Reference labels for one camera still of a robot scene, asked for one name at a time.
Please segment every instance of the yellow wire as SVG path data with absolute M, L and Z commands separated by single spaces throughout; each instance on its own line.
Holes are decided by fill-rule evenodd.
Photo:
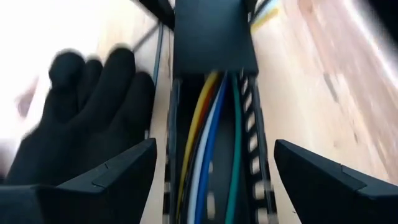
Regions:
M 270 12 L 268 12 L 263 18 L 259 19 L 257 22 L 255 22 L 251 26 L 251 32 L 255 32 L 256 30 L 258 30 L 258 28 L 260 28 L 263 24 L 268 22 L 274 16 L 278 15 L 278 13 L 279 13 L 278 8 L 275 8 L 275 9 L 271 10 Z
M 183 185 L 185 181 L 185 176 L 187 174 L 187 169 L 188 169 L 188 160 L 189 156 L 191 154 L 192 146 L 193 146 L 193 140 L 196 136 L 196 133 L 198 131 L 199 127 L 199 119 L 201 115 L 201 111 L 203 109 L 203 105 L 205 104 L 206 97 L 209 94 L 211 88 L 217 81 L 217 73 L 212 72 L 209 77 L 206 80 L 205 85 L 201 89 L 199 99 L 197 106 L 195 108 L 195 112 L 193 113 L 193 118 L 191 122 L 191 126 L 189 128 L 189 133 L 188 133 L 188 139 L 187 139 L 187 144 L 185 145 L 185 154 L 184 154 L 184 159 L 182 162 L 182 171 L 181 171 L 181 178 L 180 178 L 180 186 L 178 188 L 178 200 L 177 200 L 177 218 L 179 217 L 180 213 L 180 206 L 181 206 L 181 198 L 182 198 L 182 192 L 183 192 Z

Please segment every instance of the black plastic bracket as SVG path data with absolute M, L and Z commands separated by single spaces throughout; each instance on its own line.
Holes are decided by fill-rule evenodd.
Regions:
M 277 140 L 280 178 L 304 224 L 398 223 L 398 187 Z
M 156 157 L 148 139 L 58 187 L 0 187 L 0 223 L 139 223 Z
M 244 0 L 176 0 L 175 77 L 212 71 L 258 74 Z

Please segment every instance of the wire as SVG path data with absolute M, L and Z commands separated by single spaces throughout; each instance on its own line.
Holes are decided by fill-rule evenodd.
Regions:
M 279 10 L 278 8 L 272 9 L 270 12 L 268 12 L 267 14 L 265 14 L 263 17 L 261 17 L 260 19 L 258 19 L 254 24 L 252 24 L 251 26 L 251 32 L 255 32 L 257 31 L 262 25 L 264 25 L 266 22 L 268 22 L 269 20 L 271 20 L 273 17 L 275 17 L 276 15 L 278 15 Z
M 187 144 L 185 145 L 185 154 L 182 162 L 182 171 L 181 171 L 181 177 L 180 177 L 180 183 L 178 187 L 178 199 L 177 199 L 177 218 L 180 216 L 179 211 L 180 211 L 180 206 L 181 206 L 181 199 L 182 199 L 182 192 L 183 192 L 183 184 L 185 180 L 185 176 L 187 174 L 187 167 L 188 167 L 188 162 L 192 150 L 192 145 L 193 145 L 193 140 L 196 136 L 197 130 L 198 130 L 198 124 L 200 122 L 200 117 L 201 117 L 201 112 L 203 109 L 203 105 L 205 104 L 206 97 L 209 95 L 209 92 L 212 88 L 212 86 L 216 83 L 217 80 L 217 73 L 213 72 L 209 75 L 209 77 L 206 80 L 205 85 L 203 86 L 198 103 L 195 108 L 195 112 L 193 113 L 193 118 L 191 122 L 191 126 L 189 128 L 189 133 L 188 133 L 188 139 L 187 139 Z
M 205 155 L 205 147 L 206 147 L 206 143 L 207 143 L 207 139 L 208 139 L 208 135 L 209 135 L 209 131 L 210 131 L 211 122 L 213 121 L 213 116 L 215 113 L 215 109 L 216 109 L 216 105 L 217 105 L 219 97 L 220 97 L 220 90 L 218 90 L 216 99 L 214 100 L 213 106 L 211 107 L 209 117 L 206 121 L 205 130 L 203 131 L 203 134 L 200 138 L 199 150 L 198 150 L 198 154 L 197 154 L 197 159 L 195 161 L 195 167 L 193 170 L 192 186 L 191 186 L 189 204 L 188 204 L 188 218 L 187 218 L 188 224 L 194 224 L 194 222 L 195 222 L 195 210 L 196 210 L 197 197 L 198 197 L 200 169 L 201 169 L 201 164 L 203 162 L 203 156 Z
M 162 53 L 163 29 L 164 29 L 164 25 L 163 24 L 159 24 L 159 33 L 158 33 L 158 36 L 157 36 L 156 58 L 155 58 L 154 75 L 153 75 L 155 88 L 156 88 L 156 85 L 157 85 L 157 77 L 159 75 L 159 66 L 160 66 L 160 56 L 161 56 L 161 53 Z
M 211 94 L 209 94 L 209 97 L 206 99 L 206 105 L 205 105 L 206 108 L 204 108 L 202 110 L 202 112 L 204 112 L 204 113 L 203 113 L 203 117 L 201 118 L 204 121 L 207 121 L 207 119 L 210 115 L 210 110 L 208 110 L 208 107 L 210 105 L 213 105 L 214 101 L 216 100 L 216 93 L 215 93 L 216 88 L 217 88 L 217 85 L 214 85 L 213 88 L 210 90 Z M 201 126 L 201 128 L 197 134 L 197 138 L 195 139 L 195 146 L 193 147 L 193 152 L 191 153 L 191 158 L 197 157 L 200 139 L 201 139 L 201 136 L 203 135 L 204 129 L 205 129 L 205 124 L 203 123 L 203 125 Z M 181 203 L 181 207 L 180 207 L 180 217 L 178 220 L 187 220 L 188 199 L 189 199 L 189 195 L 190 195 L 190 189 L 192 186 L 193 166 L 194 165 L 195 165 L 194 162 L 189 163 L 187 177 L 185 178 L 185 183 L 184 183 L 184 187 L 183 187 L 184 190 L 183 190 L 183 194 L 182 194 L 182 203 Z
M 276 5 L 278 5 L 278 2 L 279 2 L 278 0 L 262 1 L 260 3 L 260 5 L 258 5 L 254 14 L 252 15 L 249 23 L 252 25 L 255 24 L 258 20 L 260 20 L 262 17 L 264 17 L 264 15 L 269 13 L 269 11 L 271 11 L 271 9 L 275 8 Z
M 201 222 L 201 214 L 203 211 L 203 207 L 205 205 L 205 198 L 206 198 L 206 190 L 207 190 L 207 182 L 208 182 L 208 175 L 209 175 L 209 165 L 210 161 L 213 158 L 213 150 L 216 140 L 216 132 L 218 127 L 218 121 L 220 119 L 220 112 L 221 107 L 223 105 L 223 98 L 225 95 L 226 89 L 226 82 L 228 78 L 227 75 L 224 76 L 223 82 L 221 84 L 219 93 L 220 96 L 218 98 L 215 112 L 213 115 L 213 120 L 211 121 L 210 132 L 208 135 L 207 145 L 205 148 L 205 155 L 203 159 L 203 163 L 201 165 L 201 172 L 200 172 L 200 181 L 199 181 L 199 188 L 198 188 L 198 196 L 197 196 L 197 207 L 195 211 L 195 224 L 200 224 Z
M 141 37 L 141 39 L 138 41 L 138 43 L 136 43 L 135 46 L 132 48 L 132 51 L 137 52 L 142 47 L 142 45 L 144 45 L 144 43 L 146 43 L 147 40 L 149 40 L 149 38 L 152 37 L 152 35 L 157 30 L 157 28 L 162 25 L 163 24 L 160 21 L 158 21 L 158 23 L 156 23 L 156 25 L 154 25 L 152 28 L 150 28 L 148 33 L 146 33 L 143 37 Z
M 236 195 L 238 193 L 239 169 L 241 164 L 242 146 L 242 111 L 239 101 L 239 88 L 236 76 L 232 77 L 232 89 L 234 94 L 235 107 L 235 149 L 232 166 L 231 185 L 229 186 L 228 204 L 226 207 L 225 224 L 232 224 L 234 220 Z

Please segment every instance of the gloved hand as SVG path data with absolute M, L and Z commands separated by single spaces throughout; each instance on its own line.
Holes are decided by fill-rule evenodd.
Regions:
M 49 75 L 42 119 L 21 142 L 5 184 L 59 185 L 141 142 L 149 129 L 155 86 L 136 73 L 130 50 L 115 49 L 104 67 L 64 52 Z

